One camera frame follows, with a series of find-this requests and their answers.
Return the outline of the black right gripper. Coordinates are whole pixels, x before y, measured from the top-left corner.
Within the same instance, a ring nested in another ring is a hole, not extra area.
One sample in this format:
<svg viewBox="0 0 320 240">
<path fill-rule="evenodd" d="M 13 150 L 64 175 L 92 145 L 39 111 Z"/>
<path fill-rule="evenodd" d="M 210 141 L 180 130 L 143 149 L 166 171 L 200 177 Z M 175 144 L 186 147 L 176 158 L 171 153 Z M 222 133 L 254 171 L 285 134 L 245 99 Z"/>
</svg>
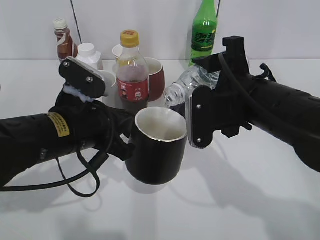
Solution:
<svg viewBox="0 0 320 240">
<path fill-rule="evenodd" d="M 222 45 L 226 47 L 223 53 L 192 60 L 208 73 L 220 72 L 214 91 L 201 85 L 186 100 L 187 136 L 190 145 L 197 149 L 204 149 L 212 143 L 214 130 L 220 130 L 223 135 L 232 138 L 240 133 L 240 127 L 252 129 L 245 120 L 245 101 L 237 85 L 228 79 L 219 59 L 219 55 L 224 57 L 227 66 L 238 79 L 249 74 L 244 38 L 225 37 Z"/>
</svg>

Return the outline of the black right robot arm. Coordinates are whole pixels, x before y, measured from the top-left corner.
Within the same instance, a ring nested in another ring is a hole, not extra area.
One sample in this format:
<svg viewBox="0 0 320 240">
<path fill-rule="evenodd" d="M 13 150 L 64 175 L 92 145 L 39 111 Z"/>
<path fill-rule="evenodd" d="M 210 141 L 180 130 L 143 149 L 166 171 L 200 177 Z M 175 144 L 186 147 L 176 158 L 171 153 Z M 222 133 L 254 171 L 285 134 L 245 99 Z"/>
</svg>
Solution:
<svg viewBox="0 0 320 240">
<path fill-rule="evenodd" d="M 219 72 L 214 89 L 201 85 L 186 101 L 187 135 L 191 146 L 204 149 L 215 131 L 228 138 L 241 128 L 257 127 L 292 146 L 300 160 L 320 169 L 320 100 L 278 83 L 266 64 L 252 75 L 241 36 L 225 37 L 225 51 L 193 60 L 208 73 Z"/>
</svg>

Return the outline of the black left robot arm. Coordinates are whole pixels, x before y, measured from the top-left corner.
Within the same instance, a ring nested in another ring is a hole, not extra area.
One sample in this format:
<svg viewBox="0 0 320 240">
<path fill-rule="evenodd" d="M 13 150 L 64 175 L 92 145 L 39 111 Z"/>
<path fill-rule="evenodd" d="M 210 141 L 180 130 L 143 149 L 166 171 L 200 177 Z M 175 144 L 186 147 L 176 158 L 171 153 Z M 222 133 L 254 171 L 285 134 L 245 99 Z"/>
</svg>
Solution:
<svg viewBox="0 0 320 240">
<path fill-rule="evenodd" d="M 60 187 L 87 174 L 97 177 L 110 155 L 125 161 L 133 145 L 125 143 L 134 115 L 109 107 L 100 97 L 107 95 L 107 82 L 96 69 L 74 57 L 60 63 L 65 80 L 55 105 L 36 115 L 2 119 L 0 122 L 0 189 L 20 192 Z M 18 174 L 37 164 L 76 154 L 84 166 L 80 174 L 62 181 L 29 186 L 9 186 Z"/>
</svg>

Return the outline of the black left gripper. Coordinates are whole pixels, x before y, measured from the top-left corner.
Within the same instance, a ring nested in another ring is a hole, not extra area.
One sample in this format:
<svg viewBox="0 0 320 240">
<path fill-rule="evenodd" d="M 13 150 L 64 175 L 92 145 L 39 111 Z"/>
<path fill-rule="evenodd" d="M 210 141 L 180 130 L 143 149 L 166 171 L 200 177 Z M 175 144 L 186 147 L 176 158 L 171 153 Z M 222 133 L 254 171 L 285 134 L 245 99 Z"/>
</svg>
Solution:
<svg viewBox="0 0 320 240">
<path fill-rule="evenodd" d="M 83 95 L 98 99 L 106 95 L 104 76 L 93 67 L 68 56 L 59 66 L 65 82 Z M 96 150 L 113 155 L 122 161 L 133 156 L 135 146 L 125 143 L 121 135 L 129 137 L 134 115 L 126 110 L 113 108 L 101 101 L 83 102 L 78 96 L 59 93 L 50 113 L 60 114 L 67 123 L 76 145 L 88 141 Z"/>
</svg>

